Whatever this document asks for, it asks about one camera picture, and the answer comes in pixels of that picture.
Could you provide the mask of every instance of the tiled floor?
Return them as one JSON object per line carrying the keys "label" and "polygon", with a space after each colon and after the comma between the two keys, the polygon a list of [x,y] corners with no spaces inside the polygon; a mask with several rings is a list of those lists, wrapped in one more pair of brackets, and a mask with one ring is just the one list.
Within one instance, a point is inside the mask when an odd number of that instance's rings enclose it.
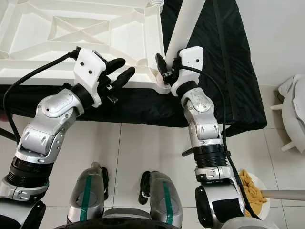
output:
{"label": "tiled floor", "polygon": [[[305,157],[295,149],[281,152],[289,138],[279,111],[269,106],[280,102],[275,87],[261,86],[268,126],[228,138],[228,147],[238,169],[257,175],[267,189],[304,190]],[[20,131],[30,119],[16,117]],[[66,221],[67,205],[76,178],[93,160],[108,168],[109,199],[106,207],[137,207],[139,183],[145,170],[159,170],[174,182],[183,205],[183,228],[200,229],[194,200],[195,162],[193,156],[181,157],[190,147],[186,128],[165,128],[150,125],[76,122],[68,131],[60,155],[50,176],[50,188],[43,201],[47,211],[42,229]],[[15,144],[0,137],[0,177],[7,174],[15,152]],[[149,205],[141,206],[149,211]],[[305,225],[305,202],[271,201],[266,220],[280,229],[302,229]]]}

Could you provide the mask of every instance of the white wall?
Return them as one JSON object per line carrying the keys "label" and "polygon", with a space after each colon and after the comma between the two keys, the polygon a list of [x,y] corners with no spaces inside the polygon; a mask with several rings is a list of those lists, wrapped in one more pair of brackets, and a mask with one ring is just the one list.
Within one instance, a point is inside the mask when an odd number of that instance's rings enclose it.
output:
{"label": "white wall", "polygon": [[259,84],[305,73],[305,0],[236,0]]}

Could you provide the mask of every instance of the black tablecloth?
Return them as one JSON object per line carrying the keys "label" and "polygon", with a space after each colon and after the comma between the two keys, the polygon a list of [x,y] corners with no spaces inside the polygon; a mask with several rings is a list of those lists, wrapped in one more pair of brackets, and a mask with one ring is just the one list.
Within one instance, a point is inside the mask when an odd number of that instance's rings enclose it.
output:
{"label": "black tablecloth", "polygon": [[[166,0],[161,14],[164,48],[167,50],[182,0]],[[264,107],[250,59],[250,48],[235,0],[206,0],[188,47],[204,48],[203,70],[220,85],[226,97],[227,135],[266,126]],[[222,105],[215,86],[200,76],[199,86],[213,100],[221,123]],[[57,93],[59,86],[19,86],[9,99],[14,114],[34,117],[38,102]],[[0,86],[0,99],[7,86]],[[187,126],[180,99],[152,89],[123,88],[119,104],[105,103],[86,111],[79,120]]]}

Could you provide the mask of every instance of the chair leg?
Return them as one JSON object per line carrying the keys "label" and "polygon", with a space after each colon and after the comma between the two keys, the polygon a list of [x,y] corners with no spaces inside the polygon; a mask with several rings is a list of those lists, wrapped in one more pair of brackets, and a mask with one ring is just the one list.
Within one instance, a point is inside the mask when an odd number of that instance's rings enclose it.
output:
{"label": "chair leg", "polygon": [[282,151],[286,151],[286,150],[291,149],[293,147],[295,147],[294,143],[293,142],[289,142],[288,144],[282,146],[281,150]]}
{"label": "chair leg", "polygon": [[270,107],[271,110],[282,110],[282,108],[283,108],[283,104],[274,105]]}

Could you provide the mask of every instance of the green stripe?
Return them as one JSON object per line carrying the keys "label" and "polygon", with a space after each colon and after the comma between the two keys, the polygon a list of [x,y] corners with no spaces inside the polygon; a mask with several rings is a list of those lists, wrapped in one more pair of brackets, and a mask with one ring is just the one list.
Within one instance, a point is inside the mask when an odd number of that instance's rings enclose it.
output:
{"label": "green stripe", "polygon": [[163,189],[165,195],[165,204],[166,204],[166,223],[173,224],[173,207],[171,201],[171,194],[168,188],[168,185],[165,181],[163,181]]}
{"label": "green stripe", "polygon": [[88,205],[89,205],[89,199],[90,199],[90,190],[91,190],[91,183],[92,183],[92,176],[89,175],[86,178],[86,186],[84,190],[84,196],[82,198],[81,203],[81,221],[87,220],[87,212],[88,212]]}

